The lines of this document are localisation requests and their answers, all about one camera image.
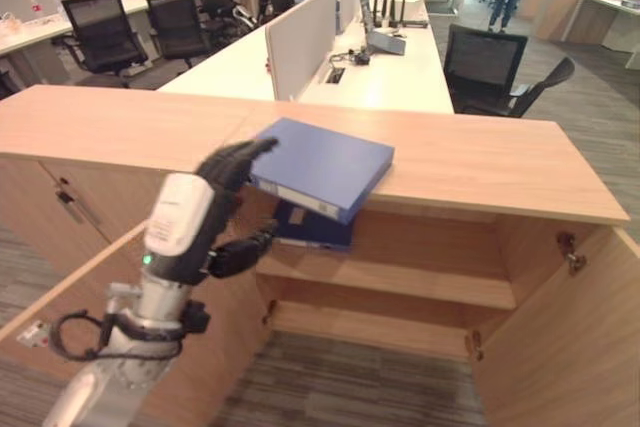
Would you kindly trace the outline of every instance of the cabinet shelf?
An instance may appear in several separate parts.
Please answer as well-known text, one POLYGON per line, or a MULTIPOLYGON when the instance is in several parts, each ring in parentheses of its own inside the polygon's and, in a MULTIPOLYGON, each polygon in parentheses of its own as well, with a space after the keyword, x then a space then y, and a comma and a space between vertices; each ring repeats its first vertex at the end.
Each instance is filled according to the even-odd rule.
POLYGON ((512 310, 493 226, 362 211, 351 252, 276 244, 266 276, 512 310))
POLYGON ((320 307, 278 302, 272 326, 276 330, 339 339, 418 355, 452 359, 468 358, 466 330, 410 320, 320 307))

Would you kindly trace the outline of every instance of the white desk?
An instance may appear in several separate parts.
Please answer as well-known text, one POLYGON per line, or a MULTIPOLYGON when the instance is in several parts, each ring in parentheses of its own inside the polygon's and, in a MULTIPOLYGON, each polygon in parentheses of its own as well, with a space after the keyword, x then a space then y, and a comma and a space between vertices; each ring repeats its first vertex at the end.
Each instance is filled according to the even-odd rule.
POLYGON ((580 0, 562 41, 629 52, 626 68, 640 70, 640 10, 623 6, 621 0, 580 0))
MULTIPOLYGON (((147 1, 122 0, 122 4, 133 29, 140 35, 149 59, 157 58, 158 53, 148 35, 149 24, 144 14, 147 1)), ((63 84, 68 81, 69 75, 49 39, 72 30, 71 24, 58 15, 27 22, 18 33, 0 36, 0 57, 8 58, 26 86, 38 83, 63 84)))
MULTIPOLYGON (((427 20, 423 9, 411 20, 427 20)), ((333 53, 364 43, 358 17, 336 37, 333 53)), ((325 84, 326 68, 302 93, 299 102, 362 109, 405 110, 453 114, 453 106, 431 27, 405 28, 404 56, 374 54, 368 66, 345 64, 339 84, 325 84)), ((201 62, 159 90, 254 100, 274 100, 271 76, 265 68, 267 47, 264 27, 201 62)))
POLYGON ((262 26, 158 90, 274 100, 271 75, 266 68, 267 56, 265 27, 262 26))

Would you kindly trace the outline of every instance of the cable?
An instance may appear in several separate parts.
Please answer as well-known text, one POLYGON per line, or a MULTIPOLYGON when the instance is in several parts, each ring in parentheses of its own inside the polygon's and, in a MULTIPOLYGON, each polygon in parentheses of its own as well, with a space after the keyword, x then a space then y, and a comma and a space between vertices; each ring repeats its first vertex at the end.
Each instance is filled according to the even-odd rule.
POLYGON ((62 326, 70 321, 70 320, 83 320, 85 322, 89 322, 94 326, 101 328, 102 322, 95 317, 91 317, 88 315, 87 310, 80 310, 78 312, 73 312, 71 314, 66 314, 60 317, 51 325, 51 330, 49 332, 49 346, 51 350, 53 350, 56 354, 64 357, 67 360, 71 360, 73 362, 93 362, 94 360, 101 359, 130 359, 130 360, 153 360, 153 361, 164 361, 171 360, 174 357, 179 356, 182 353, 182 341, 178 340, 176 349, 166 355, 154 356, 154 355, 144 355, 144 354, 132 354, 132 353, 101 353, 102 349, 94 350, 87 349, 83 354, 73 354, 67 350, 67 347, 64 345, 62 341, 62 326))

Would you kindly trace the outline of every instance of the cabinet hinge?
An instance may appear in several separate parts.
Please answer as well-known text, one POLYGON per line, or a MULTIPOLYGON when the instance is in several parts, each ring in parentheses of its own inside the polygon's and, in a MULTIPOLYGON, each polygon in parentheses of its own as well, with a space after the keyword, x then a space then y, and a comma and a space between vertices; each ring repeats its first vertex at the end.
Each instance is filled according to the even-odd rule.
POLYGON ((465 337, 465 341, 467 344, 467 351, 469 352, 469 356, 480 362, 484 359, 484 350, 482 350, 482 336, 480 332, 474 330, 470 335, 465 337))
POLYGON ((556 236, 560 253, 569 265, 569 274, 575 276, 587 265, 587 257, 576 253, 576 236, 570 232, 560 232, 556 236))

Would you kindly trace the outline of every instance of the wooden countertop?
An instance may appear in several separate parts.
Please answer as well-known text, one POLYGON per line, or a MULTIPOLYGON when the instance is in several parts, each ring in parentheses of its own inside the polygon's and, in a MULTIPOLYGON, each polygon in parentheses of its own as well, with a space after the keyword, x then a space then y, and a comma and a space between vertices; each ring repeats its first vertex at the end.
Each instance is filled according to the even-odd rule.
POLYGON ((376 200, 628 220, 553 122, 35 86, 0 103, 0 155, 188 171, 218 146, 250 138, 285 116, 395 146, 376 200))

